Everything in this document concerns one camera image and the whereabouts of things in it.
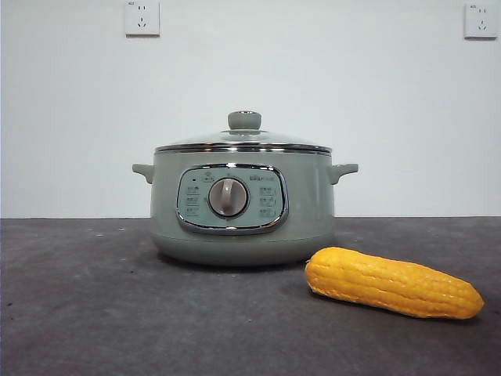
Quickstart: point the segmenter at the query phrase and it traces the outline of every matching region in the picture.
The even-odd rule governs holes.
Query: chrome trim
[[[156,153],[298,153],[320,154],[330,157],[332,149],[324,146],[291,143],[191,143],[183,145],[159,146]]]
[[[234,226],[227,226],[227,227],[215,227],[215,226],[203,226],[203,225],[197,225],[196,223],[189,222],[187,219],[185,219],[182,214],[179,212],[179,190],[181,188],[181,180],[182,177],[188,172],[192,170],[198,170],[202,168],[253,168],[253,169],[260,169],[260,168],[267,168],[269,171],[273,171],[278,177],[280,181],[280,185],[282,188],[282,202],[283,202],[283,208],[280,214],[273,219],[271,222],[268,222],[264,225],[260,226],[248,226],[248,227],[234,227]],[[176,198],[176,208],[175,208],[176,215],[178,217],[178,221],[182,227],[189,231],[193,231],[194,233],[209,233],[211,235],[255,235],[257,233],[269,233],[273,230],[276,230],[280,225],[283,224],[283,222],[287,219],[287,216],[289,215],[289,197],[287,196],[287,187],[285,185],[285,179],[283,178],[282,172],[277,170],[275,167],[270,166],[270,165],[263,165],[263,164],[244,164],[244,163],[217,163],[217,164],[199,164],[197,166],[193,166],[191,168],[188,168],[181,174],[181,178],[179,179],[179,185],[178,185],[178,196]]]

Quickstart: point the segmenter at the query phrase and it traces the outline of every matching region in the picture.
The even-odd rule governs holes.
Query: pot base
[[[152,234],[159,251],[174,259],[217,266],[265,266],[309,259],[336,244],[332,233],[306,239],[235,242],[183,240]]]

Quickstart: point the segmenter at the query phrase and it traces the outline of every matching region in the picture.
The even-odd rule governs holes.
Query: control panel
[[[186,171],[177,212],[188,230],[264,233],[287,217],[285,180],[276,168],[255,164],[208,164]]]

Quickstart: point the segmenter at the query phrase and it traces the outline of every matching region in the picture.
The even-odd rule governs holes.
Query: pot handle
[[[335,164],[329,169],[330,183],[337,184],[341,176],[358,171],[359,165],[356,163]]]
[[[143,175],[149,184],[151,184],[153,182],[153,173],[155,171],[155,167],[152,166],[151,164],[148,164],[148,165],[147,164],[133,164],[132,171]]]

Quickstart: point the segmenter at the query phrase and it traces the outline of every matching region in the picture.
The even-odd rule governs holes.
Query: glass lid
[[[332,151],[303,139],[261,130],[261,115],[257,112],[232,112],[228,115],[228,124],[228,130],[160,146],[155,152],[277,151],[330,155]]]

